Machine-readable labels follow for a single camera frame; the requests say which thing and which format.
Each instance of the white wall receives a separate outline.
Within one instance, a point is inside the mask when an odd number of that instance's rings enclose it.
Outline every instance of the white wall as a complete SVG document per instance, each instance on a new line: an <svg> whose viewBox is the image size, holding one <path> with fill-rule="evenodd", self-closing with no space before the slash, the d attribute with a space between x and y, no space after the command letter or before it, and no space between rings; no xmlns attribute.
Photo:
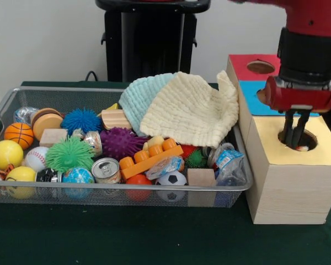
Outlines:
<svg viewBox="0 0 331 265"><path fill-rule="evenodd" d="M198 16L192 72L208 81L229 53L276 53L285 12L212 0ZM0 97L24 80L106 79L104 11L94 0L0 0Z"/></svg>

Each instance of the soccer ball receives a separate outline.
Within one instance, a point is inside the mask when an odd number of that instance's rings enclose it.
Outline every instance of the soccer ball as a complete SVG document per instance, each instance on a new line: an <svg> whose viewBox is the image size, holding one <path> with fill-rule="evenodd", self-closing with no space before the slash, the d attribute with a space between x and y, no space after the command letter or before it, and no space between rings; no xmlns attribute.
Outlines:
<svg viewBox="0 0 331 265"><path fill-rule="evenodd" d="M167 203L176 203L184 198L183 190L158 190L157 195Z"/></svg>
<svg viewBox="0 0 331 265"><path fill-rule="evenodd" d="M176 186L184 186L186 185L186 178L179 171L174 171L171 173L167 173L163 177L160 177L156 181L156 185L176 185Z"/></svg>

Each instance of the metal basket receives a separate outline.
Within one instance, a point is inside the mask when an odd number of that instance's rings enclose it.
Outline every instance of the metal basket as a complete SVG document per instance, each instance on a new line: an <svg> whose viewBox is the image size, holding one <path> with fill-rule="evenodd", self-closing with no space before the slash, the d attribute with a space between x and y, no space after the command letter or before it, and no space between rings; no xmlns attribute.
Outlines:
<svg viewBox="0 0 331 265"><path fill-rule="evenodd" d="M8 92L0 103L0 140L20 107L54 108L68 113L76 108L96 113L119 101L123 89L20 87ZM245 148L238 126L227 136L238 151ZM125 184L75 184L0 181L0 203L206 206L231 207L253 178L244 158L246 183L240 187L193 187Z"/></svg>

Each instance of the purple spiky ball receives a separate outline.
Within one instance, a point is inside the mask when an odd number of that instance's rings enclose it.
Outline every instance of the purple spiky ball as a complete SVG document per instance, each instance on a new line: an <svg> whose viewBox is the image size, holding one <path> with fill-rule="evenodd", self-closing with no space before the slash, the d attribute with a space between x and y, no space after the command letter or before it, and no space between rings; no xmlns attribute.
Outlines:
<svg viewBox="0 0 331 265"><path fill-rule="evenodd" d="M112 128L100 133L103 155L120 161L126 156L133 157L142 150L146 137L138 137L131 130L125 128Z"/></svg>

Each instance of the yellow ball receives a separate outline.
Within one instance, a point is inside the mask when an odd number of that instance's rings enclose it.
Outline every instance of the yellow ball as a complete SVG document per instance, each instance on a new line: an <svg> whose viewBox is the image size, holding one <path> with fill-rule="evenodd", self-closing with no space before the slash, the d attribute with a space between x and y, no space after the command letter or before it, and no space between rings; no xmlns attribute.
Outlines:
<svg viewBox="0 0 331 265"><path fill-rule="evenodd" d="M6 181L35 181L35 171L30 167L17 167L6 177ZM9 194L16 199L28 199L34 194L33 187L6 187Z"/></svg>
<svg viewBox="0 0 331 265"><path fill-rule="evenodd" d="M0 141L0 169L5 170L9 164L14 167L21 165L23 160L22 147L10 140Z"/></svg>

